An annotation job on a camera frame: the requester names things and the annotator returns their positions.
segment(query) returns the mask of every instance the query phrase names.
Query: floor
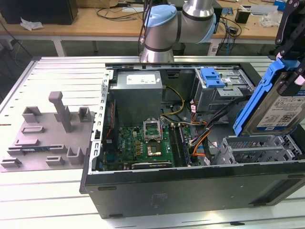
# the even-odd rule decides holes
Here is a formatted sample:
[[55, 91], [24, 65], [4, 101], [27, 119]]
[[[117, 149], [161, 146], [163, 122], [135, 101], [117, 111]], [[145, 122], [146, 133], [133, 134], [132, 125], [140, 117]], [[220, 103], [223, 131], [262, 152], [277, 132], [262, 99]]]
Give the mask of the floor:
[[[51, 41], [20, 41], [33, 56], [57, 56], [53, 42]], [[137, 42], [98, 42], [99, 52], [93, 52], [92, 42], [87, 41], [63, 41], [63, 46], [68, 56], [136, 56]], [[258, 50], [262, 45], [236, 44], [231, 52], [234, 56], [269, 55], [274, 45], [266, 45], [261, 54]], [[14, 50], [0, 51], [0, 102], [10, 91], [15, 81], [22, 74], [23, 69], [31, 61], [31, 57], [19, 44], [13, 45]], [[186, 44], [184, 55], [206, 55], [209, 44]], [[225, 55], [226, 51], [219, 51], [218, 55]]]

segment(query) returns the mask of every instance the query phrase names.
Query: motherboard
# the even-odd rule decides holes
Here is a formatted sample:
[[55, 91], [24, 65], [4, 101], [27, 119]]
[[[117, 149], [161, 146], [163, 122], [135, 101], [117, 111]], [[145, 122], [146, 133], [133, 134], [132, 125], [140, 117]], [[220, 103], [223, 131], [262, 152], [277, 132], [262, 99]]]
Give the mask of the motherboard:
[[[160, 139], [150, 139], [160, 132]], [[181, 167], [190, 164], [187, 143], [192, 135], [189, 126], [153, 125], [120, 127], [115, 152], [106, 152], [103, 169], [130, 170]]]

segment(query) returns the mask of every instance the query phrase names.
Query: chip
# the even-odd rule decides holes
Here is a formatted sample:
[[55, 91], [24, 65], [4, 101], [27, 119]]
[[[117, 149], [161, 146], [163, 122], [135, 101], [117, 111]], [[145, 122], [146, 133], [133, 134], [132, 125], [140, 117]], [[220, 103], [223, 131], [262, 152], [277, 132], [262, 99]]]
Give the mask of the chip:
[[161, 143], [151, 142], [146, 144], [147, 156], [161, 156]]

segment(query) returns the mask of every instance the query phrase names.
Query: label sticker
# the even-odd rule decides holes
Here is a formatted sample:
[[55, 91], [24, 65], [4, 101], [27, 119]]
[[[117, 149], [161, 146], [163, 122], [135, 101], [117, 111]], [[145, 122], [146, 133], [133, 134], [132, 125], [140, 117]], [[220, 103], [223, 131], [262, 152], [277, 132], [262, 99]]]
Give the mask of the label sticker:
[[224, 82], [224, 83], [225, 83], [225, 82], [231, 82], [231, 80], [230, 80], [229, 78], [222, 78], [221, 80], [222, 80], [222, 82]]
[[288, 126], [302, 111], [305, 97], [279, 97], [272, 104], [268, 112], [259, 122], [257, 127], [264, 130], [274, 130], [277, 127]]
[[204, 157], [204, 162], [209, 166], [211, 164], [210, 160], [206, 157]]
[[35, 151], [35, 149], [22, 149], [22, 151]]
[[156, 84], [156, 77], [153, 74], [128, 75], [126, 84]]

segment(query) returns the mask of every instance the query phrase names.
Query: table leg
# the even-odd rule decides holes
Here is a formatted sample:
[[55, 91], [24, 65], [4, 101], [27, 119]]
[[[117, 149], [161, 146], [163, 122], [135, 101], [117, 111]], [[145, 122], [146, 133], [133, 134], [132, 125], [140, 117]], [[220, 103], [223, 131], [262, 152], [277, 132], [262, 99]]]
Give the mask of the table leg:
[[211, 41], [208, 56], [216, 56], [219, 44], [220, 44], [219, 41], [213, 41], [213, 40]]
[[94, 52], [98, 52], [99, 51], [99, 47], [97, 46], [97, 41], [92, 41], [92, 45], [93, 45], [93, 51]]
[[9, 51], [12, 51], [14, 48], [10, 43], [10, 40], [0, 40], [1, 44], [6, 47]]
[[55, 45], [55, 48], [56, 48], [56, 52], [57, 52], [57, 55], [59, 57], [62, 57], [62, 56], [67, 56], [66, 54], [66, 51], [64, 50], [63, 46], [62, 46], [62, 43], [61, 43], [61, 40], [53, 40], [54, 42], [54, 45]]

